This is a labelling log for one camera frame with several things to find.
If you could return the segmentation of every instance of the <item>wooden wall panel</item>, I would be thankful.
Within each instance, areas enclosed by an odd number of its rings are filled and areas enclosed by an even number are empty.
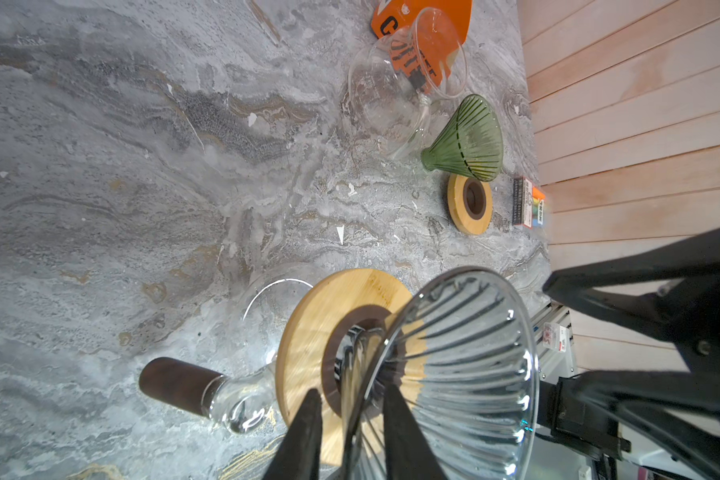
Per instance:
[[[720,188],[720,147],[574,178],[545,187],[553,212]]]
[[[574,351],[576,363],[587,370],[688,371],[674,348],[579,336],[574,331]]]
[[[553,269],[720,227],[720,0],[520,1]],[[571,321],[583,369],[686,370],[671,344]]]
[[[720,111],[720,67],[535,135],[539,163]]]
[[[677,0],[528,77],[531,101],[720,18],[720,0]],[[523,15],[520,16],[520,29]]]
[[[660,246],[679,242],[687,236],[662,236],[658,238],[641,238],[636,240],[611,240],[603,242],[585,242],[581,244],[550,245],[552,270],[585,264],[595,264],[637,255],[659,248]]]
[[[720,112],[539,165],[542,184],[720,145]]]
[[[672,0],[595,0],[523,46],[530,76],[601,40]]]
[[[675,348],[672,343],[654,340],[642,333],[618,326],[615,323],[604,322],[602,320],[592,318],[591,316],[576,312],[575,310],[570,312],[570,322],[572,328],[574,329],[574,335],[576,335],[576,338],[579,336],[588,336],[597,339],[658,346],[670,350],[674,350]]]
[[[535,131],[720,66],[720,19],[530,106]]]
[[[720,190],[553,214],[551,243],[697,235],[720,227]]]
[[[518,0],[523,43],[574,14],[594,0]]]

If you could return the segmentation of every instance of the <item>dark wooden handle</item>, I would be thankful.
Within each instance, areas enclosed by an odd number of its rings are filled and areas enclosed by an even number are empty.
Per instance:
[[[139,376],[139,388],[155,400],[197,415],[202,411],[202,394],[221,373],[181,360],[161,357],[147,363]]]

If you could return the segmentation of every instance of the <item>screw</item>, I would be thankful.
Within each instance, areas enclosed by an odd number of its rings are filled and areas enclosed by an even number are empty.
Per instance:
[[[711,353],[712,346],[706,340],[699,340],[699,342],[696,344],[696,351],[699,353],[699,355],[707,356]]]

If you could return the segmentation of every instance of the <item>marble countertop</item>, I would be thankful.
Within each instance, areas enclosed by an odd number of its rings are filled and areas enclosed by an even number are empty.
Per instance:
[[[495,105],[505,148],[477,237],[446,174],[380,158],[348,120],[375,5],[0,2],[0,478],[260,475],[281,419],[230,436],[136,380],[157,356],[260,367],[224,353],[229,311],[280,264],[411,290],[477,264],[545,303],[547,247],[510,225],[511,178],[538,179],[514,1],[474,0],[466,43],[464,94]]]

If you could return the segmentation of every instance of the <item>green glass dripper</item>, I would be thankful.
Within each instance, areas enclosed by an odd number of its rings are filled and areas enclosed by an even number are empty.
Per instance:
[[[448,125],[429,148],[422,152],[427,170],[488,182],[496,178],[504,157],[504,142],[496,112],[478,94],[468,95]]]

